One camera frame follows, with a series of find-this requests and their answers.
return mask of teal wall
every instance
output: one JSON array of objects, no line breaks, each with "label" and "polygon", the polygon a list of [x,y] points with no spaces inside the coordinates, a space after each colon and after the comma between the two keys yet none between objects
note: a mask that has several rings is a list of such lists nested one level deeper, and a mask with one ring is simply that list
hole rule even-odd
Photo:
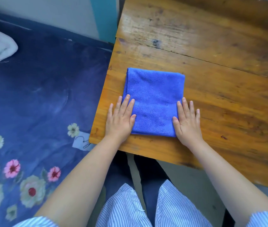
[{"label": "teal wall", "polygon": [[99,39],[115,43],[117,32],[116,0],[90,0]]}]

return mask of leg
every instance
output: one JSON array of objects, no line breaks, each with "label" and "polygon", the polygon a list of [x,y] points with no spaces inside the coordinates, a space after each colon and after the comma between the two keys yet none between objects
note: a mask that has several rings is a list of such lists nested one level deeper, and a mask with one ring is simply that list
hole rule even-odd
[{"label": "leg", "polygon": [[155,159],[134,155],[134,160],[141,179],[147,216],[152,226],[155,226],[155,214],[159,188],[167,179],[169,181],[170,179]]},{"label": "leg", "polygon": [[124,183],[134,188],[127,155],[125,152],[118,150],[109,167],[104,183],[106,202]]}]

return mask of microfiber towel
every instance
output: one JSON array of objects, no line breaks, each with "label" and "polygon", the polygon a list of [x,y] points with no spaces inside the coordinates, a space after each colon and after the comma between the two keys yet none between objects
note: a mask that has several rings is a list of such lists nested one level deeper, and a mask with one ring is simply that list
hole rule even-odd
[{"label": "microfiber towel", "polygon": [[135,99],[133,134],[176,137],[172,117],[183,97],[185,76],[180,73],[128,68],[123,99]]}]

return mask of left hand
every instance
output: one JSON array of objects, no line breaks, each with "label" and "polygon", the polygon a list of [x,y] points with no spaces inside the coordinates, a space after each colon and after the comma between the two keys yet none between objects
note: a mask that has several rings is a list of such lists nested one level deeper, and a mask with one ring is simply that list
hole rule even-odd
[{"label": "left hand", "polygon": [[113,110],[113,103],[111,103],[107,115],[106,122],[106,136],[116,139],[123,143],[130,135],[135,123],[136,115],[131,115],[135,100],[132,99],[128,104],[130,95],[126,95],[121,104],[122,97],[119,96],[116,107]]}]

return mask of floral bedsheet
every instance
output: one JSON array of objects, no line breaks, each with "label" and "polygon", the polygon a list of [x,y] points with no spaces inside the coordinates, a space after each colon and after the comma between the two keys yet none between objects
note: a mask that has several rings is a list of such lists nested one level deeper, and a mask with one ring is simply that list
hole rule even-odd
[{"label": "floral bedsheet", "polygon": [[33,217],[87,154],[111,53],[0,22],[19,50],[0,63],[0,226]]}]

